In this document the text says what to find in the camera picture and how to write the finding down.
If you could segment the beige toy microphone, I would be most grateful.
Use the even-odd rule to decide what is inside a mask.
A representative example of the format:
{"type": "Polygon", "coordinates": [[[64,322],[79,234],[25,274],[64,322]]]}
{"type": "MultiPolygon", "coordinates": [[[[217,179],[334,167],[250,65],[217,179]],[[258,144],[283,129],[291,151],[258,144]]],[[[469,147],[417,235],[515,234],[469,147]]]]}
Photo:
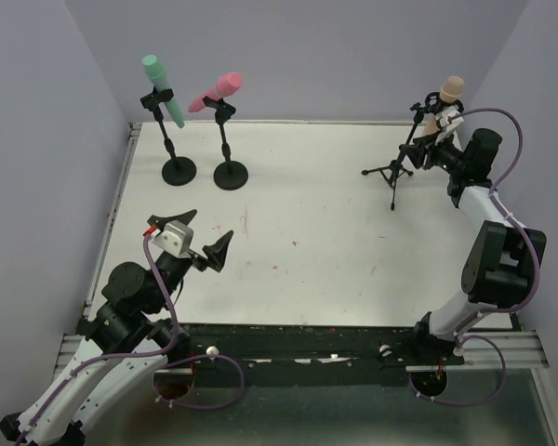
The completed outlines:
{"type": "Polygon", "coordinates": [[[461,77],[450,76],[439,91],[427,95],[423,107],[428,120],[421,134],[423,138],[436,136],[440,142],[463,122],[458,116],[464,112],[464,104],[460,100],[464,86],[461,77]]]}

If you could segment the green toy microphone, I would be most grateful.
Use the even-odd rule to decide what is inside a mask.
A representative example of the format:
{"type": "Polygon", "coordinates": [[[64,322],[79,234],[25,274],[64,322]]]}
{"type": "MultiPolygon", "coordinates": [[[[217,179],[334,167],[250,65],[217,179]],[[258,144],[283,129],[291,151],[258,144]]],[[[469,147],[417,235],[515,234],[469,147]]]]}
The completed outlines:
{"type": "Polygon", "coordinates": [[[150,54],[142,59],[142,67],[157,94],[163,94],[166,98],[163,103],[172,121],[178,128],[183,128],[185,123],[181,107],[175,97],[175,92],[169,85],[163,62],[157,56],[150,54]]]}

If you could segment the black tripod shock-mount stand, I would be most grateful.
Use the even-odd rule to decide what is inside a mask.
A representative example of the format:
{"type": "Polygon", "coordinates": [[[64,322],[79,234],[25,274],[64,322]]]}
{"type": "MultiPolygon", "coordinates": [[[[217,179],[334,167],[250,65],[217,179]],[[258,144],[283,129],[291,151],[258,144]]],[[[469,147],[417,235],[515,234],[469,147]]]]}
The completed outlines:
{"type": "MultiPolygon", "coordinates": [[[[446,93],[443,89],[440,92],[429,93],[423,102],[416,102],[411,107],[410,110],[414,112],[413,125],[408,133],[405,141],[405,145],[409,145],[412,141],[413,136],[418,129],[418,126],[424,121],[426,115],[432,114],[436,115],[437,112],[441,112],[446,106],[455,105],[458,109],[463,112],[464,105],[460,100],[461,93],[446,93]]],[[[392,201],[390,209],[395,210],[395,197],[398,179],[403,175],[408,175],[412,177],[414,173],[404,167],[405,154],[399,151],[397,157],[390,161],[389,164],[372,168],[364,169],[361,171],[362,176],[368,176],[372,173],[380,173],[387,183],[387,185],[392,190],[392,201]]]]}

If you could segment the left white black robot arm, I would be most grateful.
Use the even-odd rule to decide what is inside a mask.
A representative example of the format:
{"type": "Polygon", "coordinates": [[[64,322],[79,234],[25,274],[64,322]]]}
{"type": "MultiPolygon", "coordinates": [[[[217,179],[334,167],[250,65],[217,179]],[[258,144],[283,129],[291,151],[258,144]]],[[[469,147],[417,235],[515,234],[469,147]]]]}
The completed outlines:
{"type": "Polygon", "coordinates": [[[130,388],[141,374],[174,361],[191,362],[190,337],[182,329],[171,295],[191,269],[222,271],[233,232],[201,253],[191,248],[190,223],[197,212],[151,216],[142,236],[146,267],[116,266],[101,293],[105,302],[78,325],[82,339],[63,371],[28,409],[0,421],[15,445],[81,445],[91,414],[130,388]]]}

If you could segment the black round-base mic stand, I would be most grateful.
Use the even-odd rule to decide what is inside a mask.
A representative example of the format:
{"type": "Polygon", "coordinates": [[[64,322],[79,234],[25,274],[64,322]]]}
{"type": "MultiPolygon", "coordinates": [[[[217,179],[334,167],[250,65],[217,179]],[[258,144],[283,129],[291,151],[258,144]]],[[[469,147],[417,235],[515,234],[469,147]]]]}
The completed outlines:
{"type": "Polygon", "coordinates": [[[162,179],[167,185],[178,187],[190,183],[196,176],[197,168],[192,159],[176,154],[174,143],[166,131],[164,115],[160,109],[164,100],[166,100],[164,95],[158,95],[153,87],[152,92],[142,97],[140,102],[142,107],[148,110],[158,123],[164,147],[169,155],[169,159],[162,166],[162,179]]]}
{"type": "Polygon", "coordinates": [[[232,149],[225,132],[225,124],[233,117],[236,109],[223,98],[214,100],[205,96],[204,103],[208,108],[215,110],[215,122],[219,127],[221,153],[224,158],[213,173],[214,183],[221,190],[238,190],[247,183],[249,174],[244,164],[232,159],[232,149]]]}

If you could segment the pink toy microphone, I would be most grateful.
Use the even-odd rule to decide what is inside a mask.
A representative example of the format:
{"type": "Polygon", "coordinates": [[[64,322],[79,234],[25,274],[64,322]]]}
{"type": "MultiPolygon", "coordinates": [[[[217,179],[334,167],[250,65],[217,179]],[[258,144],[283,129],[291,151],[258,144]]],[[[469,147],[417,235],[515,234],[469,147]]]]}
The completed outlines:
{"type": "Polygon", "coordinates": [[[243,77],[239,72],[228,72],[223,74],[218,81],[205,93],[197,97],[188,107],[189,113],[200,112],[206,107],[204,99],[210,98],[215,101],[232,96],[243,85],[243,77]]]}

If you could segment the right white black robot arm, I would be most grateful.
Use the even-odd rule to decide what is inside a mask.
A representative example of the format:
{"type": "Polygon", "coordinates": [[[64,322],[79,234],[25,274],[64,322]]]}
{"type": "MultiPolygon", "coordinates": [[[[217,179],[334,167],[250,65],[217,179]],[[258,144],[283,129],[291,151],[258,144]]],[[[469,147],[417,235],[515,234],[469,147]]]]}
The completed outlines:
{"type": "Polygon", "coordinates": [[[399,150],[415,168],[442,168],[452,204],[476,227],[463,266],[460,289],[442,307],[424,315],[414,328],[418,344],[455,343],[482,318],[511,313],[525,304],[538,281],[546,235],[518,222],[501,204],[489,173],[501,136],[475,130],[464,150],[453,138],[415,138],[399,150]]]}

